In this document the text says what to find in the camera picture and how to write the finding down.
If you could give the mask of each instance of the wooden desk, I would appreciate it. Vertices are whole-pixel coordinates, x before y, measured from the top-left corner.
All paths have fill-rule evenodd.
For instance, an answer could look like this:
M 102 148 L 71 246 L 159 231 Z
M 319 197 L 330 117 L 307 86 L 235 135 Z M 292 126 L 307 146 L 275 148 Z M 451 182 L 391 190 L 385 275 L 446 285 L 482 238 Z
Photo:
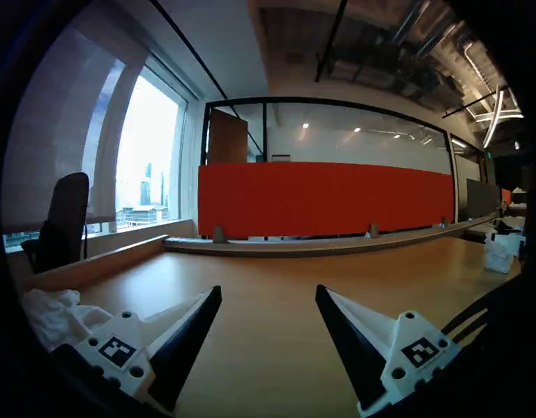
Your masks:
M 356 397 L 314 302 L 317 284 L 397 317 L 446 324 L 519 272 L 486 271 L 484 246 L 456 238 L 363 254 L 255 259 L 159 253 L 91 287 L 82 304 L 162 311 L 205 288 L 223 303 L 177 417 L 357 417 Z

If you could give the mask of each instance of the window blind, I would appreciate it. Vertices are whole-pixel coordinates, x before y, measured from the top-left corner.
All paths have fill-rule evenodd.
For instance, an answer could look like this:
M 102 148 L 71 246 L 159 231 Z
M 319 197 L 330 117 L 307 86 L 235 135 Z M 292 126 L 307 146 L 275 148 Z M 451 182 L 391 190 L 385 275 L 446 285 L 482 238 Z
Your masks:
M 115 218 L 115 171 L 124 117 L 148 50 L 93 4 L 65 29 L 20 102 L 4 160 L 4 233 L 38 230 L 58 179 L 90 180 L 86 223 Z

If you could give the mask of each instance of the white wall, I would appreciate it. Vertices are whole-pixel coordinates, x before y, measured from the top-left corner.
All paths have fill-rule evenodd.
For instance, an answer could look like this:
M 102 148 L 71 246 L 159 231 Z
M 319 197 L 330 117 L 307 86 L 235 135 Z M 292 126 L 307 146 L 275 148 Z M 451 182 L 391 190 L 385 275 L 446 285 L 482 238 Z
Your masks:
M 268 128 L 270 160 L 274 154 L 289 154 L 291 161 L 373 164 L 451 174 L 449 154 L 436 147 L 445 147 L 443 139 L 432 142 L 435 145 L 422 145 L 409 138 L 395 139 L 391 134 L 312 126 Z
M 455 164 L 457 168 L 457 192 L 458 192 L 458 207 L 459 213 L 462 215 L 467 209 L 467 179 L 479 181 L 481 179 L 481 174 L 479 170 L 479 164 L 466 158 L 460 157 L 459 155 L 455 156 Z

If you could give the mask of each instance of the red privacy screen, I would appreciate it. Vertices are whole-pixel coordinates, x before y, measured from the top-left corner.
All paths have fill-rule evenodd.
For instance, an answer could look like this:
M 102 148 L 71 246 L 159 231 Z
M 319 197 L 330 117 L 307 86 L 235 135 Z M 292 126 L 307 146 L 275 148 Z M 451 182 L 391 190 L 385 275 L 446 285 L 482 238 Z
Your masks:
M 453 220 L 448 174 L 366 164 L 268 162 L 200 166 L 198 225 L 229 237 L 361 233 Z

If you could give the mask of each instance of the ceiling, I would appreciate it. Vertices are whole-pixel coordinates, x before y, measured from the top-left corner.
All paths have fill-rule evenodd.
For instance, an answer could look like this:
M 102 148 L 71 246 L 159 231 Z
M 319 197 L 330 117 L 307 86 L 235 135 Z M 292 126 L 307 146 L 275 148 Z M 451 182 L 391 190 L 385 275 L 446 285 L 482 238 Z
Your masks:
M 223 99 L 195 57 L 149 1 L 112 1 L 128 12 L 135 24 L 141 25 L 162 55 L 177 67 L 174 68 L 177 75 L 193 85 L 201 98 Z M 232 0 L 230 4 L 211 0 L 160 0 L 160 3 L 230 98 L 269 94 L 246 0 Z
M 257 0 L 267 50 L 315 70 L 312 57 L 321 60 L 339 3 Z M 411 27 L 403 25 L 413 14 L 419 17 Z M 440 113 L 506 84 L 484 45 L 442 0 L 349 0 L 322 77 L 390 91 Z M 472 131 L 488 130 L 495 105 L 490 95 L 464 111 Z M 502 110 L 498 123 L 522 117 L 509 89 Z

